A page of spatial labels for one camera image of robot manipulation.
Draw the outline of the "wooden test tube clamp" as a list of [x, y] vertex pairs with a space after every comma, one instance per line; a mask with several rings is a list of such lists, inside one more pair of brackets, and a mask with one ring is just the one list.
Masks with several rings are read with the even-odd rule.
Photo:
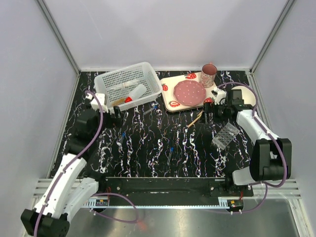
[[192, 126], [201, 118], [202, 114], [203, 114], [203, 111], [201, 111], [201, 112], [197, 115], [197, 117], [196, 117], [190, 124], [187, 125], [187, 128], [192, 127]]

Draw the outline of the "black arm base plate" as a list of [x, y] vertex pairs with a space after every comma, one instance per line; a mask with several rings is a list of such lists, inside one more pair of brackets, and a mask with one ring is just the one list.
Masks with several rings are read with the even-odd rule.
[[252, 188], [236, 186], [226, 178], [114, 178], [101, 190], [121, 194], [140, 208], [177, 206], [219, 207], [219, 199], [253, 197]]

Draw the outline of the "clear plastic funnel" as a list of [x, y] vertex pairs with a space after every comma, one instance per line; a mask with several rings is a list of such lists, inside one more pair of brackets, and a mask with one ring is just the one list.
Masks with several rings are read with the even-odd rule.
[[110, 90], [123, 89], [123, 88], [127, 88], [129, 86], [137, 85], [138, 83], [139, 83], [139, 80], [138, 79], [134, 79], [134, 80], [123, 82], [121, 84], [118, 84], [118, 85], [115, 85], [113, 87], [110, 87]]

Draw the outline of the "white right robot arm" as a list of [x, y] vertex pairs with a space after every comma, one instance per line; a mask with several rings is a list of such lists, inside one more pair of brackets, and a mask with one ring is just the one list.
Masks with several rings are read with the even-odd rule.
[[246, 103], [241, 89], [225, 92], [218, 87], [212, 91], [215, 101], [212, 109], [215, 120], [234, 119], [254, 145], [248, 167], [232, 172], [232, 179], [224, 183], [228, 195], [235, 196], [242, 185], [259, 183], [281, 187], [291, 174], [292, 143], [273, 133], [259, 118], [255, 106]]

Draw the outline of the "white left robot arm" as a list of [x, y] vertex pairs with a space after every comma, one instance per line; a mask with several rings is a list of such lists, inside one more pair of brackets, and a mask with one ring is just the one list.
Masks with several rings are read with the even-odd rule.
[[74, 191], [78, 175], [96, 153], [96, 140], [105, 128], [121, 127], [122, 116], [118, 106], [114, 111], [101, 113], [87, 108], [74, 123], [65, 153], [56, 174], [42, 198], [33, 207], [25, 209], [21, 221], [28, 235], [33, 237], [64, 237], [75, 214], [93, 194], [100, 196], [107, 188], [105, 177], [90, 171]]

